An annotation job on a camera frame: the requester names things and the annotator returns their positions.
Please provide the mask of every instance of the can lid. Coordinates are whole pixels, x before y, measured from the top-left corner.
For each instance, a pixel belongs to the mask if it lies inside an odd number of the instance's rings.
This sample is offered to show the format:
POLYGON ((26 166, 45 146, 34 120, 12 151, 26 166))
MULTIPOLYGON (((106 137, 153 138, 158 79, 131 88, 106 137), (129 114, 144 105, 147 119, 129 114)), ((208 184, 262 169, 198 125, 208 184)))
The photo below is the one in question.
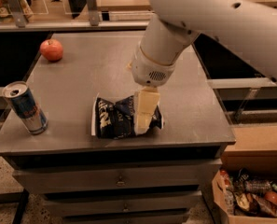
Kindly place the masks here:
POLYGON ((27 89, 28 86, 25 82, 17 81, 5 86, 2 90, 2 95, 6 98, 15 98, 25 93, 27 89))

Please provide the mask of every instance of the table top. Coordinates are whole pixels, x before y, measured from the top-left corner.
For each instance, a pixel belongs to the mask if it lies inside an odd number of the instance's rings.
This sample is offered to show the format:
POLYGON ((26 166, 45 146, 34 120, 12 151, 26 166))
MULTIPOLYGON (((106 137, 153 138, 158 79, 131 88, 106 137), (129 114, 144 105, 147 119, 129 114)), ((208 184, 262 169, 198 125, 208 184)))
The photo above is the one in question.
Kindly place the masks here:
POLYGON ((0 155, 32 155, 123 148, 211 146, 235 142, 235 136, 200 61, 190 46, 172 77, 159 88, 163 130, 120 140, 91 136, 97 95, 117 101, 141 87, 127 67, 144 31, 55 34, 63 58, 40 57, 27 83, 48 118, 48 128, 30 135, 11 111, 0 131, 0 155))
POLYGON ((238 126, 234 127, 237 142, 234 146, 225 149, 227 154, 241 155, 242 152, 277 152, 277 124, 257 125, 257 126, 238 126))
MULTIPOLYGON (((277 0, 250 1, 277 7, 277 0)), ((99 11, 109 11, 111 17, 116 16, 115 19, 118 17, 119 20, 120 16, 123 20, 149 20, 149 16, 152 12, 149 0, 96 0, 96 3, 99 11)), ((82 9, 78 14, 79 16, 73 19, 68 0, 61 0, 61 2, 52 2, 52 0, 33 0, 31 9, 34 15, 29 18, 29 22, 89 21, 87 6, 82 9)))

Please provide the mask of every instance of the cardboard box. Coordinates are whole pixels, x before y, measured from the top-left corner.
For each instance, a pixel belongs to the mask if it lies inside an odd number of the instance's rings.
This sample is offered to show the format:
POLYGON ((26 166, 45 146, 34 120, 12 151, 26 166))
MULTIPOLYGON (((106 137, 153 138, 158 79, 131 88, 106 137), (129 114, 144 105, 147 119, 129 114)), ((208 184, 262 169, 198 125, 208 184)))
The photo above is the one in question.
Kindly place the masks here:
POLYGON ((213 194, 214 201, 219 207, 222 224, 277 224, 277 218, 239 217, 229 215, 223 190, 220 173, 217 173, 213 179, 213 194))
MULTIPOLYGON (((222 154, 223 168, 228 172, 246 168, 251 174, 277 181, 277 126, 234 128, 236 144, 222 154)), ((229 215, 222 191, 220 174, 213 180, 215 203, 219 206, 222 224, 276 224, 277 218, 238 217, 229 215)))

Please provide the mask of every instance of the energy drink can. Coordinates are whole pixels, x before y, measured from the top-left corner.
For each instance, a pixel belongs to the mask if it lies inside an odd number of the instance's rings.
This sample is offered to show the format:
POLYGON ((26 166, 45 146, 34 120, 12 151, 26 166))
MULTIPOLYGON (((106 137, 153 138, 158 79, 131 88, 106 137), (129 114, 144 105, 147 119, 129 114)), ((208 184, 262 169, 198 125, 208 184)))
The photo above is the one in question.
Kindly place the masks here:
POLYGON ((255 194, 265 194, 267 191, 271 190, 269 180, 253 179, 244 181, 243 184, 246 192, 255 194))
POLYGON ((47 129, 48 121, 25 82, 8 84, 2 94, 30 134, 39 134, 47 129))

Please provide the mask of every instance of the red bull can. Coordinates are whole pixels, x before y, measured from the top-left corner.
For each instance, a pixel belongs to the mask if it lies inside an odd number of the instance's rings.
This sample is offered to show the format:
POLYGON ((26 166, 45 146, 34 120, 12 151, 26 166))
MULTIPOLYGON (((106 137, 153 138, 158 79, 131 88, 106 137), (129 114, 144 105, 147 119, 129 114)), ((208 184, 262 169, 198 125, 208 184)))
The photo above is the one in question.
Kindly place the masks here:
POLYGON ((48 120, 23 81, 8 84, 2 95, 24 123, 30 134, 39 134, 48 127, 48 120))

